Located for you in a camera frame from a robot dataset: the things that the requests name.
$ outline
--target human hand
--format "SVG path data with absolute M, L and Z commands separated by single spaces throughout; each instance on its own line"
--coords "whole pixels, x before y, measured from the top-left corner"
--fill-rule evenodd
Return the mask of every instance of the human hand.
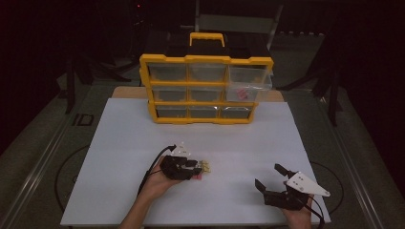
M 152 169 L 138 198 L 146 198 L 148 200 L 155 200 L 161 197 L 170 187 L 181 182 L 181 180 L 173 180 L 161 171 L 160 164 L 164 156 L 161 156 L 158 163 Z
M 312 205 L 312 198 L 313 195 L 309 195 L 307 206 L 310 207 Z M 288 227 L 290 229 L 310 229 L 310 210 L 303 207 L 299 211 L 289 211 L 287 209 L 281 209 L 284 216 L 287 219 Z

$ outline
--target white table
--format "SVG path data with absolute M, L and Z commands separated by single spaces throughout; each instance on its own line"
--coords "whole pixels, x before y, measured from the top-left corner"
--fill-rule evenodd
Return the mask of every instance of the white table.
M 261 103 L 250 124 L 171 125 L 153 123 L 145 99 L 110 98 L 61 224 L 120 224 L 156 155 L 181 142 L 191 158 L 207 160 L 212 172 L 171 188 L 153 204 L 145 225 L 283 224 L 281 211 L 264 205 L 254 179 L 268 190 L 285 191 L 287 178 L 273 169 L 280 163 L 316 180 L 287 103 Z M 324 201 L 315 199 L 329 222 Z

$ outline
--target plastic drawer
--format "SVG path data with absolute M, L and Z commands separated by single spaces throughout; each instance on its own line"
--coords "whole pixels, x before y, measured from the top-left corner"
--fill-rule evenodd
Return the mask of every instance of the plastic drawer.
M 236 83 L 229 81 L 226 87 L 225 100 L 230 102 L 255 102 L 263 99 L 263 95 L 272 87 L 268 74 L 263 83 Z
M 265 65 L 235 65 L 229 66 L 229 78 L 231 82 L 240 83 L 264 83 L 268 69 Z
M 222 118 L 249 118 L 252 107 L 221 107 Z
M 191 101 L 221 101 L 223 87 L 188 87 Z
M 156 106 L 158 117 L 186 117 L 185 106 Z
M 188 107 L 192 118 L 216 118 L 218 107 L 214 106 L 190 106 Z
M 224 80 L 225 64 L 193 63 L 188 65 L 190 81 L 221 82 Z
M 155 101 L 185 101 L 186 87 L 152 87 Z
M 152 80 L 182 81 L 185 80 L 185 64 L 149 63 L 148 69 Z

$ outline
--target yellow carrying handle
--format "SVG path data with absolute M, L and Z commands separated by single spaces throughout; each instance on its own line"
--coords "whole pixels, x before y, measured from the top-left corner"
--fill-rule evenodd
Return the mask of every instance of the yellow carrying handle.
M 191 32 L 190 33 L 190 46 L 193 45 L 193 39 L 201 40 L 221 40 L 223 47 L 225 47 L 224 37 L 221 33 L 211 32 Z

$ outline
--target forearm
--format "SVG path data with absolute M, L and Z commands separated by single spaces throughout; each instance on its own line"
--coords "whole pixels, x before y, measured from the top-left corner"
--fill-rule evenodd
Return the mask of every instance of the forearm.
M 311 229 L 312 225 L 310 224 L 310 222 L 302 222 L 302 221 L 289 222 L 288 228 L 289 229 Z
M 139 229 L 143 224 L 143 220 L 151 204 L 152 200 L 149 198 L 137 198 L 131 210 L 119 226 L 119 229 Z

